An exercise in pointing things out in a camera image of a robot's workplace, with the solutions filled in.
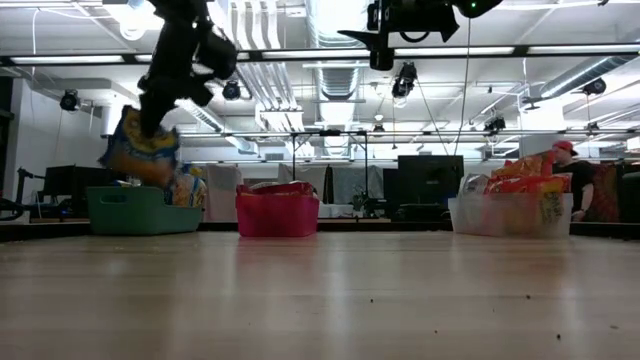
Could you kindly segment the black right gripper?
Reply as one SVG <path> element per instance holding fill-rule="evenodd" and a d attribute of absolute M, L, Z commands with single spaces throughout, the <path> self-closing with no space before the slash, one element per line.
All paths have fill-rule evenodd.
<path fill-rule="evenodd" d="M 355 39 L 370 51 L 370 68 L 389 71 L 394 66 L 395 51 L 388 46 L 390 33 L 400 33 L 410 43 L 439 33 L 447 42 L 459 29 L 453 5 L 448 0 L 374 0 L 367 8 L 367 30 L 340 30 L 339 34 Z"/>

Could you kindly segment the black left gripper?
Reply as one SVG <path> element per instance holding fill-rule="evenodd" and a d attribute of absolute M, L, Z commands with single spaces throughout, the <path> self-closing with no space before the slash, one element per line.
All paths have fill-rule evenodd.
<path fill-rule="evenodd" d="M 212 23 L 167 20 L 148 71 L 138 81 L 141 133 L 151 138 L 177 100 L 208 105 L 213 94 L 206 83 L 231 77 L 237 56 L 234 44 L 217 35 Z"/>

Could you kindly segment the beige backdrop curtain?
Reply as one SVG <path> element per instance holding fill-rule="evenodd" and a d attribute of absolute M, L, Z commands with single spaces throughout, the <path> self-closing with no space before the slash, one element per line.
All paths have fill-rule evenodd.
<path fill-rule="evenodd" d="M 325 163 L 290 165 L 284 163 L 211 164 L 203 167 L 208 194 L 206 222 L 235 222 L 235 197 L 238 185 L 262 183 L 310 183 L 321 201 L 321 219 L 355 218 L 364 215 L 362 205 L 354 205 L 359 194 L 371 198 L 384 196 L 384 169 L 376 165 Z"/>

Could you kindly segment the teal plastic bin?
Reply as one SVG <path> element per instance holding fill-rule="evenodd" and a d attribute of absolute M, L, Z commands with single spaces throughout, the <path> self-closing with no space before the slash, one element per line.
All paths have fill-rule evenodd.
<path fill-rule="evenodd" d="M 167 205 L 155 187 L 88 187 L 90 227 L 97 235 L 151 236 L 194 232 L 201 207 Z"/>

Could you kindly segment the black equipment case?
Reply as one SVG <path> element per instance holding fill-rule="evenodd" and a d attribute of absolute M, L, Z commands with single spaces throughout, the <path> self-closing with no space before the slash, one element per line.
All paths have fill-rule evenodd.
<path fill-rule="evenodd" d="M 113 185 L 124 177 L 118 172 L 77 165 L 48 167 L 45 172 L 43 194 L 51 197 L 69 196 L 74 212 L 86 211 L 87 188 Z"/>

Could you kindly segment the large black monitor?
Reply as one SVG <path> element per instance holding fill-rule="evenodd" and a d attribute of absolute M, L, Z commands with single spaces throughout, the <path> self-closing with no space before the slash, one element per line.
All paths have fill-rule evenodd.
<path fill-rule="evenodd" d="M 398 158 L 398 216 L 408 222 L 441 221 L 448 200 L 457 196 L 464 175 L 458 155 L 405 155 Z"/>

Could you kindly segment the pink plastic bin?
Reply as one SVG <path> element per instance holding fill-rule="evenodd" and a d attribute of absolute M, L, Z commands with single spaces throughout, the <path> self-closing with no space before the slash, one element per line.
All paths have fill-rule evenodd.
<path fill-rule="evenodd" d="M 320 201 L 313 196 L 236 194 L 242 237 L 306 237 L 317 232 Z"/>

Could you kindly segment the clear plastic bin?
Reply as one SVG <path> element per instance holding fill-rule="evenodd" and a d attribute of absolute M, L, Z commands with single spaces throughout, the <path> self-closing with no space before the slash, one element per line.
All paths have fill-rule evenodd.
<path fill-rule="evenodd" d="M 448 200 L 455 233 L 493 237 L 567 237 L 572 206 L 570 193 L 468 194 Z"/>

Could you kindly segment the person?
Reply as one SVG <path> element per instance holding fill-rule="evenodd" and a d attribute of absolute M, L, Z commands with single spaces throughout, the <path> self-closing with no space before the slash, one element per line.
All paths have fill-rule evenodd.
<path fill-rule="evenodd" d="M 577 160 L 577 152 L 570 141 L 559 140 L 552 145 L 554 174 L 571 177 L 570 190 L 573 195 L 572 221 L 586 218 L 594 197 L 594 168 L 591 163 Z"/>

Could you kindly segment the red patterned cloth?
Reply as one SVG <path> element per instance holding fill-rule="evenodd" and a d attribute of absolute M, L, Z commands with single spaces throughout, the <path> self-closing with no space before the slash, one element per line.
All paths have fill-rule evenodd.
<path fill-rule="evenodd" d="M 613 164 L 593 164 L 594 195 L 590 207 L 592 222 L 618 223 L 618 174 Z"/>

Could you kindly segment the silver ventilation duct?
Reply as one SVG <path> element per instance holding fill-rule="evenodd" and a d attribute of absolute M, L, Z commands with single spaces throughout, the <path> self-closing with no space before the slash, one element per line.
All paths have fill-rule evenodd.
<path fill-rule="evenodd" d="M 359 48 L 363 44 L 341 30 L 362 32 L 367 25 L 369 0 L 305 0 L 312 47 Z M 327 100 L 348 100 L 356 92 L 357 68 L 324 68 L 316 72 L 319 89 Z"/>

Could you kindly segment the black rig frame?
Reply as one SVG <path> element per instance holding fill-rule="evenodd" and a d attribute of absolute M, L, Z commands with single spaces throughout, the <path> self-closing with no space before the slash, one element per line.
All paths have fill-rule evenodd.
<path fill-rule="evenodd" d="M 638 56 L 640 43 L 544 44 L 469 47 L 405 47 L 396 48 L 396 59 L 459 59 L 459 58 L 525 58 L 525 57 L 590 57 Z M 364 61 L 369 52 L 364 48 L 314 48 L 280 50 L 243 50 L 240 62 L 294 61 Z M 115 66 L 143 65 L 151 61 L 149 53 L 123 54 L 63 54 L 0 56 L 0 68 L 17 66 Z"/>

